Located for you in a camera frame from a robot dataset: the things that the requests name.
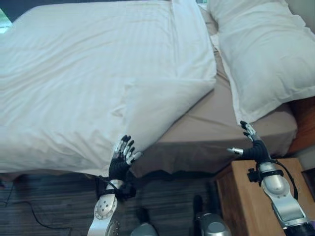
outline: white pillow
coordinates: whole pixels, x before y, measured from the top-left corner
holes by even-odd
[[[286,4],[285,0],[208,0],[207,8],[218,24],[222,25],[254,6],[269,2]]]
[[[221,9],[221,1],[215,2]],[[304,26],[301,17],[279,2],[251,7],[219,24],[238,123],[254,122],[282,103],[315,96],[315,35]]]

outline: beige bed sheet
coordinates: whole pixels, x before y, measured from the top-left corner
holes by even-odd
[[[204,9],[200,10],[209,36],[217,33],[216,22]],[[236,123],[231,87],[220,54],[216,49],[214,52],[218,70],[215,89],[145,151],[132,167],[137,177],[157,170],[215,173],[236,158],[227,148],[251,146]],[[255,122],[254,128],[272,155],[285,155],[295,138],[297,124],[288,105],[283,104]]]

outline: robotic arm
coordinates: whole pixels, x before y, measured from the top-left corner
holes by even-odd
[[[118,199],[126,200],[135,196],[135,189],[126,183],[126,173],[130,166],[140,156],[141,152],[133,153],[134,141],[131,136],[123,136],[115,147],[109,167],[109,177],[101,180],[108,185],[94,207],[94,219],[88,236],[117,236],[119,235],[119,219],[115,218],[115,211],[119,204]]]
[[[241,121],[244,134],[253,142],[253,147],[247,150],[229,148],[228,151],[256,161],[256,170],[249,169],[250,182],[259,182],[265,194],[271,200],[272,209],[287,236],[315,236],[315,230],[310,220],[299,205],[298,192],[294,179],[288,170],[278,161],[272,160],[264,142],[257,135],[253,127]],[[290,192],[290,185],[283,177],[283,172],[277,170],[274,164],[281,165],[288,173],[294,186],[294,197]]]

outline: wall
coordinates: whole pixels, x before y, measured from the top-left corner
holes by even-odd
[[[304,170],[315,168],[315,146],[296,153]]]
[[[315,0],[286,0],[293,14],[300,15],[315,33]]]

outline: striped carpet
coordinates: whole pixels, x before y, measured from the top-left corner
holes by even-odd
[[[12,183],[4,185],[6,188],[0,190],[0,201],[7,200]],[[149,210],[160,236],[189,235],[195,194],[203,197],[205,206],[219,209],[216,186],[210,178],[138,180],[136,185],[136,197],[129,199],[123,207],[122,236],[130,235],[137,227],[134,212],[140,206]],[[8,206],[0,205],[1,236],[67,236],[69,230],[51,230],[37,224],[30,206],[10,204],[15,201],[30,201],[42,223],[52,227],[72,227],[72,236],[85,236],[96,203],[95,181],[83,174],[21,176],[14,183]]]

